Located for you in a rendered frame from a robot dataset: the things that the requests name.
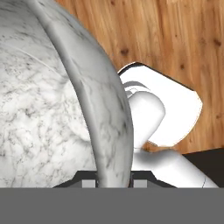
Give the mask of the white rounded object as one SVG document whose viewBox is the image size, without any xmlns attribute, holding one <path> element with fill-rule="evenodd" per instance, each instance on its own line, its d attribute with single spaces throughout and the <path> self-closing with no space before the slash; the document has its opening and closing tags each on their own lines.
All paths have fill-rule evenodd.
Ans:
<svg viewBox="0 0 224 224">
<path fill-rule="evenodd" d="M 200 117 L 203 103 L 197 92 L 140 62 L 129 63 L 118 74 L 134 127 L 131 170 L 152 172 L 177 188 L 215 188 L 203 171 L 172 148 Z"/>
</svg>

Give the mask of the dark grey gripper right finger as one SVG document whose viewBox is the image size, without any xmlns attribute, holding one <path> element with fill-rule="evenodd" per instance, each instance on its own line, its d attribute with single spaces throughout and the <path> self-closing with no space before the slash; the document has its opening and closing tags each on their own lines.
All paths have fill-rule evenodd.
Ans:
<svg viewBox="0 0 224 224">
<path fill-rule="evenodd" d="M 129 177 L 129 188 L 173 188 L 173 185 L 156 179 L 151 171 L 132 171 Z"/>
</svg>

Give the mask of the black block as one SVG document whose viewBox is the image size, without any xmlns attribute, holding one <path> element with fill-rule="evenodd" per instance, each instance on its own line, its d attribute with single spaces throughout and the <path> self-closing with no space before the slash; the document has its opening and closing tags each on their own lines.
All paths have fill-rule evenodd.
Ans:
<svg viewBox="0 0 224 224">
<path fill-rule="evenodd" d="M 224 188 L 224 148 L 187 153 L 184 157 L 203 171 L 218 187 Z"/>
</svg>

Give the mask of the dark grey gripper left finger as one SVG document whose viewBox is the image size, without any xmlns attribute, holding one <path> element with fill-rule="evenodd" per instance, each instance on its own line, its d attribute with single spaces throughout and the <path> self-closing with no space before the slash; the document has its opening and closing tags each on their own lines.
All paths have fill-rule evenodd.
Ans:
<svg viewBox="0 0 224 224">
<path fill-rule="evenodd" d="M 96 188 L 97 186 L 98 179 L 96 171 L 77 171 L 72 179 L 56 185 L 55 188 Z"/>
</svg>

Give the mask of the white grey marble bowl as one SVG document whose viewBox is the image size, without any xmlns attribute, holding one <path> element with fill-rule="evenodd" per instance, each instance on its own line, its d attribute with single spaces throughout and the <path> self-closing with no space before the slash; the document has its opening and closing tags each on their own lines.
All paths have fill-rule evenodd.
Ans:
<svg viewBox="0 0 224 224">
<path fill-rule="evenodd" d="M 133 126 L 96 39 L 55 0 L 0 0 L 0 187 L 54 187 L 95 171 L 125 187 Z"/>
</svg>

